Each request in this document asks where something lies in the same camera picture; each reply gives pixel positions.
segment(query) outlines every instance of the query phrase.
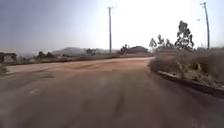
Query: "house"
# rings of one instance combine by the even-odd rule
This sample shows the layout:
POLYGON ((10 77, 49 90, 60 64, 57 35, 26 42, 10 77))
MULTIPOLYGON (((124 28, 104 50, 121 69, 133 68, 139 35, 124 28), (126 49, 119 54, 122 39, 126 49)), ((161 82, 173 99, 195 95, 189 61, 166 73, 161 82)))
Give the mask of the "house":
POLYGON ((15 61, 16 61, 15 53, 0 52, 0 63, 11 64, 11 63, 15 63, 15 61))

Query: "sky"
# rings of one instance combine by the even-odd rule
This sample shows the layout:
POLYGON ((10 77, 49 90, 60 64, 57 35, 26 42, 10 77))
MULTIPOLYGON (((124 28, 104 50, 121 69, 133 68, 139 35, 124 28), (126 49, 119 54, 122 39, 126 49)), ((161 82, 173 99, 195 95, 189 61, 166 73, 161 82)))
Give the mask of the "sky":
MULTIPOLYGON (((224 46, 223 0, 207 2, 211 46, 224 46)), ((196 46, 206 47, 202 0, 0 0, 0 51, 30 53, 65 47, 109 48, 108 7, 112 9, 112 48, 148 48, 158 34, 175 42, 180 20, 196 46)))

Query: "dirt ground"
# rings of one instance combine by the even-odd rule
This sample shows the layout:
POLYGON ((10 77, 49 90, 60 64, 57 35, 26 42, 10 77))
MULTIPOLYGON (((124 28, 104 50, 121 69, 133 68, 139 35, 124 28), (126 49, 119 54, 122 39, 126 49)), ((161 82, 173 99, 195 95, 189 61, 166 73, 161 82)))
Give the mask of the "dirt ground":
POLYGON ((148 61, 10 67, 0 77, 0 127, 223 128, 223 99, 160 78, 148 61))

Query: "roadside curb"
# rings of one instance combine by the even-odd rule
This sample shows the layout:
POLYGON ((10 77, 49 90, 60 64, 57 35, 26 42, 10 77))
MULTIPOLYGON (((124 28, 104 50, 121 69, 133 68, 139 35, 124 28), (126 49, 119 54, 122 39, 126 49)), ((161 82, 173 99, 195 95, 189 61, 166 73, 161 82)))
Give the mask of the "roadside curb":
POLYGON ((177 78, 177 77, 175 77, 171 74, 168 74, 166 72, 153 71, 153 70, 151 70, 151 71, 154 72, 157 75, 160 75, 161 77, 163 77, 167 80, 178 83, 180 85, 190 87, 192 89, 195 89, 197 91, 212 95, 212 96, 217 97, 217 98, 224 98, 224 90, 219 90, 219 89, 216 89, 216 88, 208 87, 208 86, 205 86, 205 85, 202 85, 202 84, 190 81, 190 80, 186 80, 186 79, 181 80, 181 79, 179 79, 179 78, 177 78))

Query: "utility pole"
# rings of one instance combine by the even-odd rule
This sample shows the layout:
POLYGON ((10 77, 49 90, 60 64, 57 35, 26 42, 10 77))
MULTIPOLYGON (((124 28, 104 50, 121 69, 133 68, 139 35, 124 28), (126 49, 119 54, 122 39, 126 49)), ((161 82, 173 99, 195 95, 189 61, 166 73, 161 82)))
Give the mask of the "utility pole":
POLYGON ((110 50, 110 54, 111 54, 111 49, 112 49, 112 32, 111 32, 111 9, 113 9, 113 7, 108 7, 109 9, 109 50, 110 50))
POLYGON ((209 30, 208 11, 207 11, 207 7, 206 7, 206 2, 200 3, 200 5, 205 9, 206 24, 207 24, 207 39, 208 39, 207 49, 209 49, 210 48, 210 30, 209 30))

